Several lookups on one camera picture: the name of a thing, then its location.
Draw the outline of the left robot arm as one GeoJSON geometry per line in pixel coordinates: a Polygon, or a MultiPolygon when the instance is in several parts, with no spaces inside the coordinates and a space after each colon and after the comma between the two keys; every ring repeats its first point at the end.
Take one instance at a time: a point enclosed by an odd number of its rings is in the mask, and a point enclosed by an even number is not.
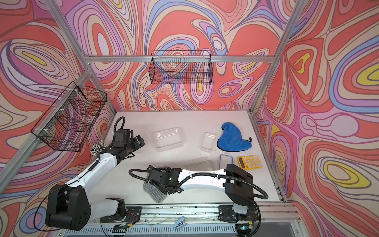
{"type": "Polygon", "coordinates": [[[48,227],[79,231],[88,222],[110,217],[122,221],[127,215],[122,198],[107,198],[90,203],[89,193],[96,184],[121,161],[134,157],[134,152],[145,146],[141,136],[133,130],[114,132],[111,144],[97,153],[95,162],[64,185],[55,185],[47,198],[45,224],[48,227]]]}

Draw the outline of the blue microfiber cloth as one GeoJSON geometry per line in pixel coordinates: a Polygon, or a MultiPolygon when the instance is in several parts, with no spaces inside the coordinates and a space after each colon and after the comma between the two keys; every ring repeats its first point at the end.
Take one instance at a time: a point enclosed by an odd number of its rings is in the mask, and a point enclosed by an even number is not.
{"type": "Polygon", "coordinates": [[[242,138],[240,129],[231,122],[222,125],[223,134],[218,139],[217,147],[225,152],[242,152],[252,148],[252,138],[242,138]]]}

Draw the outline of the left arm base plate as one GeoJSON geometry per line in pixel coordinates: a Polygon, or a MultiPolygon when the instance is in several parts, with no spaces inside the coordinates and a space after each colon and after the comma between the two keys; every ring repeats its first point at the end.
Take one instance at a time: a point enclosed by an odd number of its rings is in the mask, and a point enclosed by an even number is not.
{"type": "Polygon", "coordinates": [[[125,208],[125,211],[118,211],[112,216],[105,216],[100,218],[100,222],[135,224],[140,221],[141,212],[141,206],[127,206],[125,208]]]}

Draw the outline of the grey striped cloth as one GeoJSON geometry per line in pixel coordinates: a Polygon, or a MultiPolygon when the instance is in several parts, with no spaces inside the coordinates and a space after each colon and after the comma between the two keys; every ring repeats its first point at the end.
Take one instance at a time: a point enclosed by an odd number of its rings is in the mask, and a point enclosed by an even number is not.
{"type": "Polygon", "coordinates": [[[156,203],[162,203],[168,197],[165,189],[153,181],[146,181],[143,184],[143,189],[156,203]]]}

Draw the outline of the large clear lunch box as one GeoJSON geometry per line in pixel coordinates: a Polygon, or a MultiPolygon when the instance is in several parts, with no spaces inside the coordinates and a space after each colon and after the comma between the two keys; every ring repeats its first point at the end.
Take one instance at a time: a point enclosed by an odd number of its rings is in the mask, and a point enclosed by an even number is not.
{"type": "Polygon", "coordinates": [[[158,152],[171,151],[184,145],[180,128],[171,128],[154,133],[154,142],[158,152]]]}

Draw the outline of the green-rimmed clear lid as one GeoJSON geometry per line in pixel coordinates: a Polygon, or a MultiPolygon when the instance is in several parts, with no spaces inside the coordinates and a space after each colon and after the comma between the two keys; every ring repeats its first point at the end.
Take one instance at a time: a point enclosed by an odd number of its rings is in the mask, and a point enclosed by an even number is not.
{"type": "Polygon", "coordinates": [[[210,160],[196,160],[184,166],[190,171],[214,171],[213,162],[210,160]]]}

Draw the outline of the small blue-rimmed lunch box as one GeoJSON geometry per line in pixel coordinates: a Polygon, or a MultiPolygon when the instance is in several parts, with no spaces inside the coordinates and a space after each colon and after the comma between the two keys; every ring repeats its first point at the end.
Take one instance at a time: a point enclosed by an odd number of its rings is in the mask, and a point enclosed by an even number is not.
{"type": "Polygon", "coordinates": [[[230,155],[221,154],[219,157],[219,169],[227,168],[228,164],[233,164],[233,157],[230,155]]]}

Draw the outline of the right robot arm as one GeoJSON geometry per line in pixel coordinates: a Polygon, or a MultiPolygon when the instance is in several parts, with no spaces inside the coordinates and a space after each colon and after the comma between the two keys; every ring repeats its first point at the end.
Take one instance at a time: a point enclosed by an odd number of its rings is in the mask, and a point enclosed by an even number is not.
{"type": "Polygon", "coordinates": [[[217,190],[231,199],[236,214],[246,215],[248,208],[256,204],[255,198],[268,199],[268,194],[253,184],[253,176],[233,164],[213,171],[150,166],[148,172],[143,189],[156,203],[161,203],[168,195],[191,189],[217,190]]]}

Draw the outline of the small clear box base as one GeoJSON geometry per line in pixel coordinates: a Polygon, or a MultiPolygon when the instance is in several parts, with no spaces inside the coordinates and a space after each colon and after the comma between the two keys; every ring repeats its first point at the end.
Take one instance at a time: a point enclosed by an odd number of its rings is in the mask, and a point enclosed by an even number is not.
{"type": "Polygon", "coordinates": [[[214,143],[215,143],[215,137],[216,137],[215,134],[205,132],[203,134],[203,139],[200,146],[201,151],[206,152],[206,153],[211,153],[213,150],[214,143]]]}

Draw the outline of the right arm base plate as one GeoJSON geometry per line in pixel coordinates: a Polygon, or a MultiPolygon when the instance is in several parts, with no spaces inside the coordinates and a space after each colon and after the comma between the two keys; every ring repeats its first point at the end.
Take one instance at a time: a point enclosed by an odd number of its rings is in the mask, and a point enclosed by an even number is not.
{"type": "Polygon", "coordinates": [[[237,223],[239,221],[256,222],[258,221],[259,215],[255,206],[249,206],[248,212],[246,214],[238,214],[233,210],[232,205],[219,205],[218,206],[218,217],[217,219],[222,222],[227,223],[237,223]]]}

